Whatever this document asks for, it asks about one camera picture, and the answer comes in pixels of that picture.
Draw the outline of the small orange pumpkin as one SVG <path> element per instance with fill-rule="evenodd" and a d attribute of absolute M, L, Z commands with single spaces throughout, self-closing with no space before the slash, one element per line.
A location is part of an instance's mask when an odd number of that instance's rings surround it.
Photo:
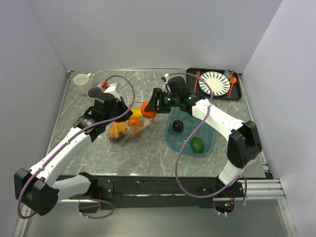
<path fill-rule="evenodd" d="M 146 107 L 148 106 L 149 101 L 144 102 L 141 107 L 141 114 L 144 118 L 153 119 L 157 115 L 157 111 L 146 111 Z"/>

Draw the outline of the yellow corn cob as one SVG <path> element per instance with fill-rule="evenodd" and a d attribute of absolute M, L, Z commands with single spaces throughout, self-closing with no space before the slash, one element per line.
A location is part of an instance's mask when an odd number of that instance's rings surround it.
<path fill-rule="evenodd" d="M 131 119 L 142 119 L 143 115 L 141 109 L 132 109 L 132 115 L 130 116 Z"/>

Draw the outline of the orange dried fruit pieces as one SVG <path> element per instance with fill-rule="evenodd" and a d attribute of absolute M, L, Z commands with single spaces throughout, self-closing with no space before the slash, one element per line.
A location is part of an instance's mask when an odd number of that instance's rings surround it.
<path fill-rule="evenodd" d="M 109 135 L 111 138 L 118 138 L 119 135 L 122 133 L 124 135 L 127 135 L 129 132 L 126 128 L 125 122 L 112 122 L 112 127 L 110 128 Z"/>

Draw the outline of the clear zip top bag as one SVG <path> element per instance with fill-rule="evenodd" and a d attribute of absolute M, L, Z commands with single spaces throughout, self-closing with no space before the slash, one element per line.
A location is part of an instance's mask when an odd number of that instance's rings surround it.
<path fill-rule="evenodd" d="M 134 105 L 132 106 L 132 109 L 141 109 L 142 105 L 143 105 L 144 102 L 141 102 L 141 101 L 137 101 L 134 103 Z M 141 130 L 143 130 L 145 127 L 148 127 L 150 126 L 153 122 L 154 122 L 154 118 L 151 118 L 151 119 L 147 119 L 147 118 L 141 118 L 141 119 L 138 119 L 140 120 L 142 126 L 129 126 L 128 122 L 129 122 L 129 119 L 124 121 L 126 123 L 126 128 L 128 130 L 128 134 L 127 135 L 124 135 L 124 134 L 120 134 L 119 136 L 125 136 L 125 138 L 123 140 L 121 140 L 120 142 L 124 142 L 132 137 L 134 137 L 135 135 L 137 135 Z"/>

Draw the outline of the red grape bunch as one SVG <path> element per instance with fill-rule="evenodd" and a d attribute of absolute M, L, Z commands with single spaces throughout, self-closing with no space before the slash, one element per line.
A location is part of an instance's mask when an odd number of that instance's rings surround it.
<path fill-rule="evenodd" d="M 116 138 L 116 137 L 109 137 L 109 141 L 111 142 L 111 143 L 118 143 L 118 142 L 120 142 L 121 140 L 123 140 L 125 138 L 125 136 L 119 136 L 118 138 Z"/>

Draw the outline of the green avocado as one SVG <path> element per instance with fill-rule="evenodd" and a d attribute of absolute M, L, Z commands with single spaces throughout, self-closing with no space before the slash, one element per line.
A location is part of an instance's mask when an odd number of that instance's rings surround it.
<path fill-rule="evenodd" d="M 190 147 L 195 154 L 202 154 L 204 152 L 204 143 L 198 137 L 193 137 L 190 141 Z"/>

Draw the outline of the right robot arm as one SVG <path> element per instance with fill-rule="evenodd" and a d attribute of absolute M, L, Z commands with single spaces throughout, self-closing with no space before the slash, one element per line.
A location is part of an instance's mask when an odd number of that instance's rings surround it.
<path fill-rule="evenodd" d="M 168 88 L 154 88 L 144 111 L 166 114 L 177 107 L 201 120 L 202 124 L 208 124 L 227 140 L 228 162 L 218 176 L 220 182 L 216 184 L 217 193 L 227 197 L 234 189 L 233 182 L 262 151 L 257 125 L 251 120 L 241 121 L 217 108 L 211 103 L 211 97 L 191 93 L 180 74 L 166 74 L 163 78 Z"/>

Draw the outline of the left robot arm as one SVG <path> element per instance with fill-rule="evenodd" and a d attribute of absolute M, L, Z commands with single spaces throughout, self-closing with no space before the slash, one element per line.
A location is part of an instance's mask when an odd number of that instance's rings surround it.
<path fill-rule="evenodd" d="M 94 176 L 81 172 L 73 178 L 58 181 L 63 169 L 75 156 L 105 132 L 112 122 L 125 122 L 132 115 L 131 107 L 113 93 L 101 93 L 79 117 L 66 137 L 42 160 L 28 170 L 14 174 L 17 214 L 21 219 L 49 213 L 57 202 L 73 196 L 101 202 L 101 191 Z"/>

